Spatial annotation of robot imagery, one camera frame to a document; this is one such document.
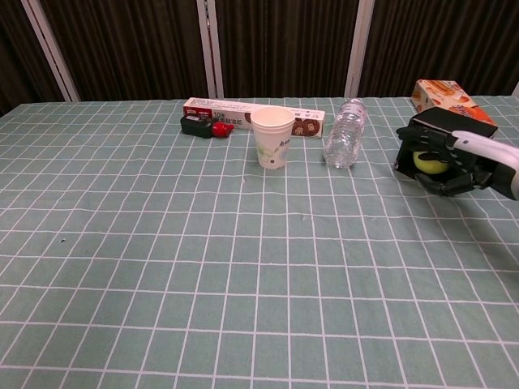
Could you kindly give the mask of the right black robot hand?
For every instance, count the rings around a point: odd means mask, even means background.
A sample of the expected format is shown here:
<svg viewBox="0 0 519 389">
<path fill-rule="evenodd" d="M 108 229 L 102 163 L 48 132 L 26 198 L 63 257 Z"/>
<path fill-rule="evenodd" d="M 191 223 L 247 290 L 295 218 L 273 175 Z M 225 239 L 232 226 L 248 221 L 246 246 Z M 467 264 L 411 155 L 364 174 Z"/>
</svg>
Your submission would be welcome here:
<svg viewBox="0 0 519 389">
<path fill-rule="evenodd" d="M 453 197 L 490 187 L 518 199 L 517 147 L 466 130 L 448 133 L 416 124 L 397 129 L 397 135 L 410 152 L 447 165 L 444 180 L 422 170 L 414 173 L 414 180 L 429 193 Z"/>
</svg>

